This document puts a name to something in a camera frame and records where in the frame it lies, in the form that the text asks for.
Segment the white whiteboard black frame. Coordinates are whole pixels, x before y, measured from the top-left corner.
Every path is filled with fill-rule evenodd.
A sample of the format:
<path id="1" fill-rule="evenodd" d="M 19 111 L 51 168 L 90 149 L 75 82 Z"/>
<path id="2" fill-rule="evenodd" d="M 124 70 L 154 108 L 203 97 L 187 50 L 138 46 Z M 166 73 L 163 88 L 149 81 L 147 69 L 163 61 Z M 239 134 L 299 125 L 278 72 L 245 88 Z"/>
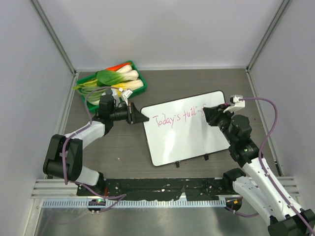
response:
<path id="1" fill-rule="evenodd" d="M 220 90 L 146 106 L 144 130 L 152 164 L 156 167 L 227 150 L 218 127 L 208 125 L 203 108 L 225 103 Z"/>

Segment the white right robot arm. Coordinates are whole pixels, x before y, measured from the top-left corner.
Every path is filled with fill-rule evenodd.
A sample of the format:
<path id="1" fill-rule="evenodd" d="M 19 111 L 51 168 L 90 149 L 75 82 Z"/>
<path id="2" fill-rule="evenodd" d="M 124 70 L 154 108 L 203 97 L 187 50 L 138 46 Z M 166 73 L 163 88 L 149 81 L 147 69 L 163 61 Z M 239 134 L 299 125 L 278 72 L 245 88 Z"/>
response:
<path id="1" fill-rule="evenodd" d="M 224 192 L 244 197 L 264 219 L 271 236 L 314 235 L 314 212 L 304 210 L 286 191 L 252 141 L 249 119 L 232 110 L 228 104 L 203 108 L 207 123 L 220 129 L 230 144 L 232 159 L 239 164 L 223 174 Z"/>

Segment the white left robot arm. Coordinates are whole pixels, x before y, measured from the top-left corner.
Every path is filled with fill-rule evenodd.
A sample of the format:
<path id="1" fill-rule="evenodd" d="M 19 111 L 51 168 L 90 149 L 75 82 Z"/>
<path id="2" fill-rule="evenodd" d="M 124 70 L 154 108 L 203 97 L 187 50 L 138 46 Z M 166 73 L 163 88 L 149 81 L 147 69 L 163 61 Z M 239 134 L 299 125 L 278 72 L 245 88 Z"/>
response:
<path id="1" fill-rule="evenodd" d="M 105 193 L 104 175 L 83 165 L 83 150 L 108 134 L 114 122 L 121 120 L 136 124 L 147 122 L 149 118 L 138 111 L 134 103 L 124 102 L 117 107 L 114 96 L 103 95 L 92 122 L 72 133 L 52 136 L 43 164 L 44 174 L 87 187 L 94 196 Z"/>

